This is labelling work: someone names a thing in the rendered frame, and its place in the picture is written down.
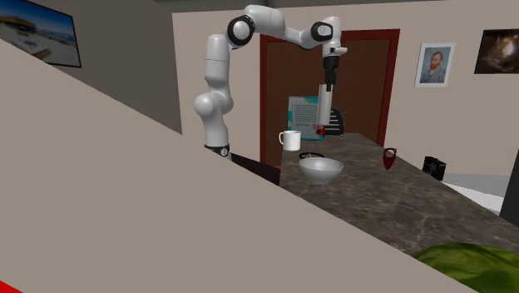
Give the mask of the brown door with red frame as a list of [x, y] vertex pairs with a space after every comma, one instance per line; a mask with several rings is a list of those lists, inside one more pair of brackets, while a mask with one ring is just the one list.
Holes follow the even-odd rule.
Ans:
[[[383, 146], [398, 51], [398, 29], [345, 31], [332, 105], [343, 112], [344, 131]], [[322, 49], [304, 50], [260, 37], [259, 160], [281, 165], [278, 134], [288, 126], [290, 97], [315, 97], [324, 80]]]

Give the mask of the black ribbed appliance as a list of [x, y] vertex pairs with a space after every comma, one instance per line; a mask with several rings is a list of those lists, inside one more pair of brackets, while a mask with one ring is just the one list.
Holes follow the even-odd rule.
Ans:
[[325, 136], [342, 136], [344, 134], [343, 113], [337, 107], [331, 107], [329, 124], [324, 128]]

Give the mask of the dark wall picture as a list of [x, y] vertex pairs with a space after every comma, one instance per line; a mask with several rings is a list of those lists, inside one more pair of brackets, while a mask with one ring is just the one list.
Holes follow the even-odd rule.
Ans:
[[474, 73], [519, 74], [519, 28], [484, 30]]

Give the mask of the teal and white box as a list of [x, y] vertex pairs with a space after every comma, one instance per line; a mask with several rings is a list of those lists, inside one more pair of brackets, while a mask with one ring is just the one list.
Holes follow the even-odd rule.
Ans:
[[324, 137], [314, 128], [318, 122], [317, 97], [289, 97], [287, 129], [301, 132], [305, 141], [322, 141]]

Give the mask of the white mug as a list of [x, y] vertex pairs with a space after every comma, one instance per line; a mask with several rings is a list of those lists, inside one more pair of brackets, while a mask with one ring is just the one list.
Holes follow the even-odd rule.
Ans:
[[300, 149], [300, 131], [283, 131], [279, 133], [278, 138], [284, 151], [298, 151]]

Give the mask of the framed portrait picture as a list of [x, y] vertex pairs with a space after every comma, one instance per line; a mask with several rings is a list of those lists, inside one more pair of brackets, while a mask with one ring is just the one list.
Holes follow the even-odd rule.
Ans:
[[422, 43], [414, 86], [447, 87], [455, 49], [455, 42]]

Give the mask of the dark furniture panel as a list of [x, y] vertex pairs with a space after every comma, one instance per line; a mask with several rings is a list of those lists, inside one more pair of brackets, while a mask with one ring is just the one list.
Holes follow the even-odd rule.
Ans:
[[519, 149], [499, 216], [519, 228]]

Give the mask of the green cloth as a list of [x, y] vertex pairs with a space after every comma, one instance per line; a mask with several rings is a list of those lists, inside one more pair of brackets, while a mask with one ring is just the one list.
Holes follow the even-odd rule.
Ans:
[[413, 257], [478, 293], [519, 293], [515, 252], [458, 242], [431, 246]]

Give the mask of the black box speaker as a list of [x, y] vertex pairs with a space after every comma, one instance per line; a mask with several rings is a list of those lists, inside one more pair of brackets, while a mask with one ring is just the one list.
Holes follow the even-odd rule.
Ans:
[[442, 181], [446, 171], [447, 164], [436, 157], [425, 156], [422, 171], [434, 177], [438, 181]]

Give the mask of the red scoop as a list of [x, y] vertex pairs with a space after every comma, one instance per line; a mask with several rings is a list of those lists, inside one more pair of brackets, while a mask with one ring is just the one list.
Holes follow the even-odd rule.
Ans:
[[383, 165], [385, 169], [388, 171], [394, 164], [397, 158], [397, 149], [396, 148], [384, 148], [383, 149]]

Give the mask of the grey bowl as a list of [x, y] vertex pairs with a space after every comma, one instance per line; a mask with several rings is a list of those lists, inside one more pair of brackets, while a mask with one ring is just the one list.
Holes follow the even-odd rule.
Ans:
[[344, 164], [331, 158], [313, 156], [301, 159], [299, 168], [310, 183], [327, 185], [341, 173]]

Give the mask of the landscape wall picture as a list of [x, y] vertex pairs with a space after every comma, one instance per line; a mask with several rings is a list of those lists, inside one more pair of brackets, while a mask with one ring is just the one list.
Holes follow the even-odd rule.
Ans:
[[73, 17], [29, 0], [0, 0], [0, 39], [51, 65], [82, 66]]

